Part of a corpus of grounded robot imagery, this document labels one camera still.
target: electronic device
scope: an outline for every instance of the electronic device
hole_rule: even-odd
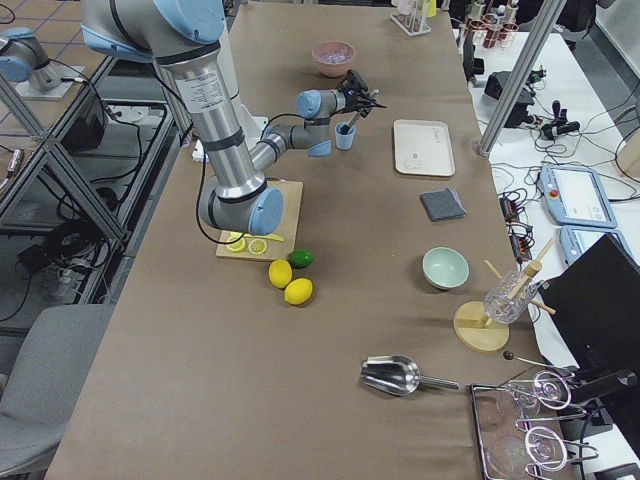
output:
[[[547,140],[555,140],[562,135],[580,130],[579,122],[567,120],[567,109],[562,108],[558,100],[553,102],[551,109],[553,110],[553,121],[543,125],[540,129]]]
[[[464,76],[467,82],[473,79],[476,75],[482,75],[484,73],[484,60],[482,58],[475,58],[476,47],[473,44],[473,33],[467,32],[464,36],[464,43],[462,44],[462,69],[464,70]]]
[[[595,170],[544,165],[538,185],[549,214],[560,225],[616,228],[616,220]]]
[[[575,225],[563,225],[560,229],[560,245],[564,252],[564,258],[568,265],[575,262],[580,255],[589,250],[600,237],[610,233],[618,240],[624,249],[631,255],[631,249],[627,245],[620,230],[613,228],[579,227]]]
[[[610,233],[562,275],[542,284],[553,322],[585,381],[620,370],[640,372],[640,267]],[[600,401],[640,454],[640,387],[605,394]]]
[[[511,72],[494,72],[489,75],[484,93],[496,100],[500,99],[504,87],[507,85]],[[520,91],[507,121],[505,128],[517,128],[521,123],[532,123],[533,117],[529,115],[528,108],[534,104],[533,95],[525,88]]]

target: gray cloth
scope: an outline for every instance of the gray cloth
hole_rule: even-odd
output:
[[[38,316],[0,399],[0,474],[55,452],[113,309],[65,305]]]
[[[467,213],[462,207],[458,192],[451,188],[423,193],[420,200],[434,222],[462,218]]]

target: blue joint cap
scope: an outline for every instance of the blue joint cap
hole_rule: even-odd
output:
[[[10,40],[24,40],[25,38],[36,38],[35,33],[27,27],[14,27],[8,28],[4,32],[0,33],[3,37],[7,37]]]
[[[318,143],[307,149],[310,157],[328,157],[331,155],[331,140]]]
[[[224,31],[224,7],[221,1],[211,0],[153,0],[162,18],[192,42],[209,44],[217,41]]]
[[[310,119],[317,115],[320,111],[322,97],[317,90],[307,90],[298,95],[296,99],[296,110],[298,115],[304,119]]]
[[[109,38],[84,25],[82,25],[82,36],[87,47],[103,55],[138,63],[153,61],[153,57],[149,53],[141,52],[131,45]]]
[[[0,57],[0,73],[10,82],[26,82],[31,78],[33,68],[18,57]]]
[[[284,211],[282,192],[274,187],[267,187],[255,202],[249,218],[249,234],[269,235],[278,228]]]

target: light green bowl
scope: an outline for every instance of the light green bowl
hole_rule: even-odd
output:
[[[469,278],[469,264],[455,250],[436,247],[422,258],[422,271],[427,281],[440,290],[459,287]]]

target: lemon slice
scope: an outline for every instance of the lemon slice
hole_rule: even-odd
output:
[[[254,255],[264,255],[267,251],[267,242],[262,238],[255,238],[249,242],[249,252]]]
[[[242,253],[247,249],[247,241],[244,238],[241,238],[242,234],[238,232],[233,232],[227,238],[227,242],[233,242],[226,245],[227,250],[233,253]]]

